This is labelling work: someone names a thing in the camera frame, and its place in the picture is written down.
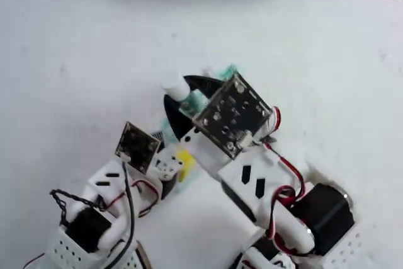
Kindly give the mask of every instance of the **hole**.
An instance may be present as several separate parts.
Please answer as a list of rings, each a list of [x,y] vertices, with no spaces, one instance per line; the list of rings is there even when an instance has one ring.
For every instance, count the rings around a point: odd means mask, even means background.
[[[248,184],[249,180],[251,179],[251,165],[244,165],[242,167],[242,183]]]
[[[95,183],[95,185],[96,186],[109,186],[109,185],[111,185],[111,183],[108,181],[98,181]]]
[[[255,192],[254,195],[257,198],[261,198],[264,195],[264,184],[266,183],[266,179],[265,178],[261,178],[261,179],[257,179],[256,180],[256,188],[255,188]]]
[[[118,178],[119,174],[118,173],[107,173],[105,176],[108,178]]]

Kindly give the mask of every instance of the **circuit board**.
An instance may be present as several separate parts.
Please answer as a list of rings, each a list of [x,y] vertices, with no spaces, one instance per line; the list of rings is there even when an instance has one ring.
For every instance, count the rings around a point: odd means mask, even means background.
[[[131,167],[145,174],[159,144],[159,140],[126,122],[115,154],[122,159],[127,158]]]
[[[253,136],[271,115],[271,108],[238,73],[235,73],[193,119],[196,128],[230,158],[242,150],[242,141]]]

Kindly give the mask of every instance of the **yellow object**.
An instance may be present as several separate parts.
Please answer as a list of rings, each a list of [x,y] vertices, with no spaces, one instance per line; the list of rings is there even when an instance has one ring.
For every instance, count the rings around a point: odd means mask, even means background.
[[[183,162],[183,168],[179,172],[178,178],[178,181],[181,183],[188,173],[195,167],[195,159],[193,159],[191,154],[184,149],[180,150],[175,156]]]

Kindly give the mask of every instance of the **white table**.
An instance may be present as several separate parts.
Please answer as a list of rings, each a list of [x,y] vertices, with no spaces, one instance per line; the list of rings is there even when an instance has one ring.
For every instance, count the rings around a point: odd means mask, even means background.
[[[0,6],[1,268],[21,268],[45,249],[60,215],[48,192],[79,193],[113,154],[126,120],[159,126],[161,72],[230,63],[281,108],[280,135],[318,151],[352,188],[376,222],[377,252],[400,268],[402,0]],[[254,230],[205,175],[137,222],[155,269],[225,268]]]

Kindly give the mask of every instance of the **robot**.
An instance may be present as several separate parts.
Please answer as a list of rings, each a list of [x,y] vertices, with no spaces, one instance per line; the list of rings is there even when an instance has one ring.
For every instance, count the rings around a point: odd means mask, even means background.
[[[176,74],[162,87],[180,146],[260,227],[232,269],[368,268],[352,199],[301,150],[276,141],[280,110],[239,73],[227,81]],[[169,194],[184,165],[172,144],[156,137],[127,122],[116,158],[88,179],[80,197],[52,190],[60,226],[24,268],[151,268],[135,240],[135,220]],[[75,202],[67,209],[62,196]]]

